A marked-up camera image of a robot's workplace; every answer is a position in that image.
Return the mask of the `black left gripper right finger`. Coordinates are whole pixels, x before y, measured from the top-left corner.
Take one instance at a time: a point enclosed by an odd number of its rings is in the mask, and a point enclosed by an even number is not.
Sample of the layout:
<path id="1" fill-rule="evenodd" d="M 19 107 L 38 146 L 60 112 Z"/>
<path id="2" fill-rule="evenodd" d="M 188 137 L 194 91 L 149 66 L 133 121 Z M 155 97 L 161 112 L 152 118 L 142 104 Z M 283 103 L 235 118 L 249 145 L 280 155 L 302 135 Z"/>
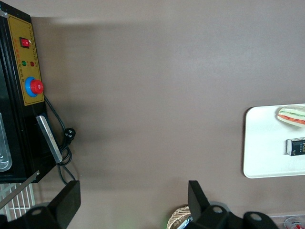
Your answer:
<path id="1" fill-rule="evenodd" d="M 193 221 L 189 229 L 277 229 L 264 213 L 248 211 L 238 217 L 221 205 L 212 205 L 196 180 L 188 182 L 188 207 Z"/>

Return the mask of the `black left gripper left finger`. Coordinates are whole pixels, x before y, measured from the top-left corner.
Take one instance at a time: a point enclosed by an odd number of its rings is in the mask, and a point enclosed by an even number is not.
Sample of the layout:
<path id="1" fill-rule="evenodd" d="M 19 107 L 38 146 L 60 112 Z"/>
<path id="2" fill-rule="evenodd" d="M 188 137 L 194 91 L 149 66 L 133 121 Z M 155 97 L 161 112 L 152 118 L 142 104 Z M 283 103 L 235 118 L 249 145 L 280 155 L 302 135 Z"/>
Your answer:
<path id="1" fill-rule="evenodd" d="M 8 221 L 0 216 L 2 229 L 66 229 L 81 206 L 80 181 L 70 181 L 46 206 L 30 209 L 23 216 Z"/>

